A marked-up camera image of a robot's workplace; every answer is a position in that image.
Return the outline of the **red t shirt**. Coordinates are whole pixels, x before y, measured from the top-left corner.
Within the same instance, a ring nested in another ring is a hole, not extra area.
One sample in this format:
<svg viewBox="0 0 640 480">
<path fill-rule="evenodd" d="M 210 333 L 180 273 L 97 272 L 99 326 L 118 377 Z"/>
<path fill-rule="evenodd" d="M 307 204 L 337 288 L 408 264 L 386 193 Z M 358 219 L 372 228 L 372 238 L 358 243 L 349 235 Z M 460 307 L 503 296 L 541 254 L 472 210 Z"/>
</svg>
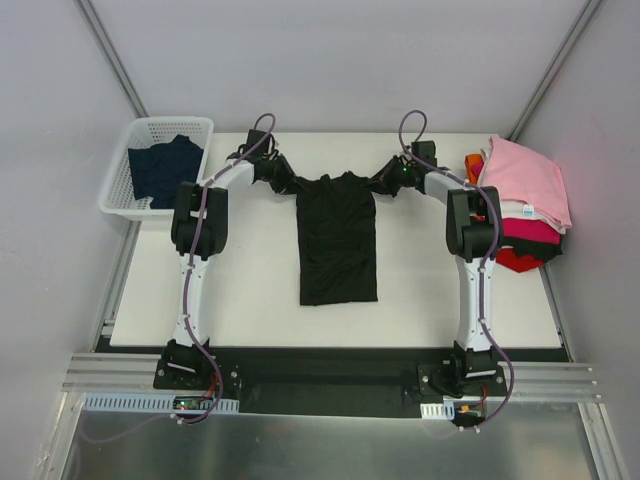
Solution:
<svg viewBox="0 0 640 480">
<path fill-rule="evenodd" d="M 542 260 L 532 255 L 519 255 L 513 248 L 502 248 L 496 255 L 496 263 L 514 272 L 524 273 L 544 265 Z"/>
</svg>

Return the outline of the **magenta t shirt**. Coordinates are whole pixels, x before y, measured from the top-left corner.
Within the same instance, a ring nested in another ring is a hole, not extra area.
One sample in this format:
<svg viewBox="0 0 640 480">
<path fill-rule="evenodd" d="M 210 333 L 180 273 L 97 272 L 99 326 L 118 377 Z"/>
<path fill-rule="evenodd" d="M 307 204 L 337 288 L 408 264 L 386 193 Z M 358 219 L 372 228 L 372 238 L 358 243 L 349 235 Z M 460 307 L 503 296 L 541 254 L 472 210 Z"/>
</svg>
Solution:
<svg viewBox="0 0 640 480">
<path fill-rule="evenodd" d="M 505 218 L 503 230 L 506 237 L 538 243 L 560 245 L 562 234 L 541 220 Z"/>
</svg>

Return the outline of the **white plastic laundry basket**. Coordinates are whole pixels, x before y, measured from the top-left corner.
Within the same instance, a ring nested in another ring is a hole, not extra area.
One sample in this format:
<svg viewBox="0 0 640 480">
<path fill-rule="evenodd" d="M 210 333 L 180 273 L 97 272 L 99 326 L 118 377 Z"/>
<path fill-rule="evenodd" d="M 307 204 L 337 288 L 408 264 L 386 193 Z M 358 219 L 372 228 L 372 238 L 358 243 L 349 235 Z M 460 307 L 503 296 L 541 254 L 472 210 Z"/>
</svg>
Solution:
<svg viewBox="0 0 640 480">
<path fill-rule="evenodd" d="M 195 182 L 204 178 L 214 123 L 206 117 L 164 116 L 147 117 L 133 121 L 122 137 L 102 188 L 99 206 L 109 214 L 123 216 L 132 221 L 170 218 L 173 209 L 150 208 L 151 198 L 136 200 L 130 173 L 128 149 L 149 148 L 157 143 L 169 143 L 176 135 L 184 135 L 204 150 Z"/>
</svg>

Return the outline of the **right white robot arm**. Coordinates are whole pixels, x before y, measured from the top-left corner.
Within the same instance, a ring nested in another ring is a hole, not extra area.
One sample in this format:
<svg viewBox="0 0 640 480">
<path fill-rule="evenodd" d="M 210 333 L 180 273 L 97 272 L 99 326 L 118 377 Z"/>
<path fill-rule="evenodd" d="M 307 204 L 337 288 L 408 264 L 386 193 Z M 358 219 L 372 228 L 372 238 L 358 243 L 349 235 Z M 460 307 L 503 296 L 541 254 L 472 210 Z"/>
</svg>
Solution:
<svg viewBox="0 0 640 480">
<path fill-rule="evenodd" d="M 438 166 L 434 154 L 434 142 L 415 141 L 374 174 L 370 186 L 389 196 L 413 188 L 446 207 L 445 241 L 458 270 L 460 320 L 451 358 L 428 375 L 428 384 L 440 394 L 461 398 L 500 372 L 491 333 L 491 286 L 502 218 L 495 188 L 479 187 Z"/>
</svg>

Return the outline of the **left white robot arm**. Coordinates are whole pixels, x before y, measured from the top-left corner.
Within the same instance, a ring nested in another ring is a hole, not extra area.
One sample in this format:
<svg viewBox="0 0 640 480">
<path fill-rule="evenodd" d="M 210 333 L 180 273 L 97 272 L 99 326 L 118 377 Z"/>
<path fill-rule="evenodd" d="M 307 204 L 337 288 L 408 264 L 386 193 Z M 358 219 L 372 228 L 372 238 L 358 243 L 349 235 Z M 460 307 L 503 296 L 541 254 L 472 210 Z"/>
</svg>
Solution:
<svg viewBox="0 0 640 480">
<path fill-rule="evenodd" d="M 205 386 L 215 371 L 215 361 L 206 351 L 210 327 L 201 310 L 209 270 L 228 240 L 229 191 L 258 180 L 275 184 L 293 176 L 272 131 L 254 127 L 219 171 L 178 188 L 170 236 L 179 255 L 181 298 L 173 336 L 161 359 L 189 388 Z"/>
</svg>

